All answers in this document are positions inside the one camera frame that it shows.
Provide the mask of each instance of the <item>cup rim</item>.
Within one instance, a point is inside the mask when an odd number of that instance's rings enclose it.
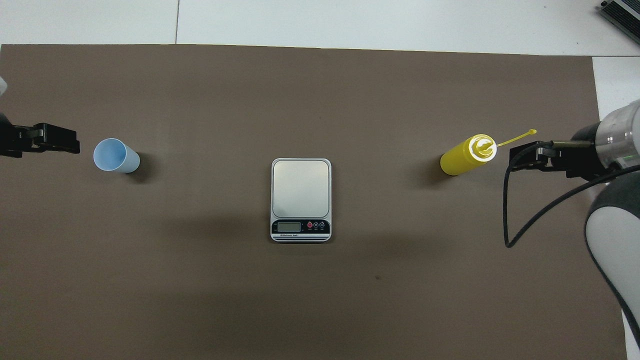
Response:
[[[124,158],[122,159],[122,161],[118,164],[118,166],[116,166],[115,168],[103,168],[100,165],[98,165],[98,163],[95,160],[96,157],[96,153],[98,151],[98,148],[100,147],[100,145],[102,145],[104,142],[110,141],[110,140],[115,140],[116,142],[118,142],[118,144],[122,147],[122,149],[124,149]],[[122,140],[120,139],[116,139],[116,138],[106,138],[102,141],[100,141],[98,143],[98,145],[95,146],[94,150],[93,150],[93,163],[95,164],[95,166],[97,168],[99,168],[102,171],[115,171],[118,170],[126,161],[127,161],[127,146],[122,142]]]

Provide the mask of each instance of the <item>yellow squeeze bottle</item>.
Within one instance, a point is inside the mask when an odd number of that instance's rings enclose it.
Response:
[[[471,136],[453,149],[445,152],[440,158],[440,167],[442,171],[449,175],[460,175],[491,161],[498,152],[498,146],[506,145],[535,133],[535,129],[530,129],[528,132],[498,145],[489,135],[478,134]]]

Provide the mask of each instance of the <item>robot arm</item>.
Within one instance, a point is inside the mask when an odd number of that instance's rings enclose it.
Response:
[[[598,183],[611,181],[593,202],[585,225],[591,257],[615,294],[640,347],[640,100],[578,131],[571,140],[511,149],[504,181],[504,240],[512,247],[544,213]],[[512,171],[565,171],[589,182],[545,206],[509,240],[507,188]]]
[[[0,113],[0,155],[21,158],[25,151],[79,154],[80,142],[73,130],[43,122],[34,126],[16,126]]]

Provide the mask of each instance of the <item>electronic device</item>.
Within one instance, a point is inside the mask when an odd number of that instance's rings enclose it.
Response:
[[[271,238],[281,243],[329,240],[331,163],[278,158],[271,164]]]
[[[640,0],[606,0],[600,6],[602,17],[640,44]]]

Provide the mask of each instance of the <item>silver scale platform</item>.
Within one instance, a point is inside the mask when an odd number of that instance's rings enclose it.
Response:
[[[329,240],[331,163],[279,158],[271,164],[271,238],[278,242]]]

